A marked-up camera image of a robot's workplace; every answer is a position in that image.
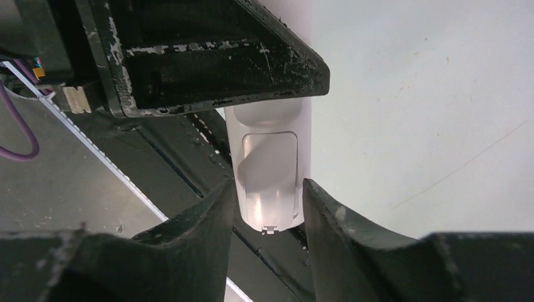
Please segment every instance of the purple cable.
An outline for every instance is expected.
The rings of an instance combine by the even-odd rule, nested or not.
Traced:
[[[26,122],[16,109],[15,105],[11,101],[8,92],[4,88],[4,82],[2,82],[2,80],[0,80],[0,98],[4,100],[4,103],[6,104],[9,113],[11,113],[11,116],[17,122],[18,126],[20,127],[22,132],[24,132],[26,138],[28,138],[31,144],[31,152],[26,155],[14,153],[0,146],[0,156],[5,157],[7,159],[15,160],[17,162],[29,162],[30,160],[37,157],[37,155],[39,155],[39,142],[37,141],[35,134],[33,134],[30,127],[28,126],[28,124],[26,124]]]
[[[24,73],[24,75],[28,78],[28,80],[30,80],[34,84],[39,83],[39,80],[35,77],[35,75],[31,73],[31,71],[28,70],[28,68],[26,68],[26,66],[21,60],[13,60],[13,62],[17,65],[20,71]],[[46,96],[50,94],[50,91],[46,89],[39,89],[39,91],[42,92]]]

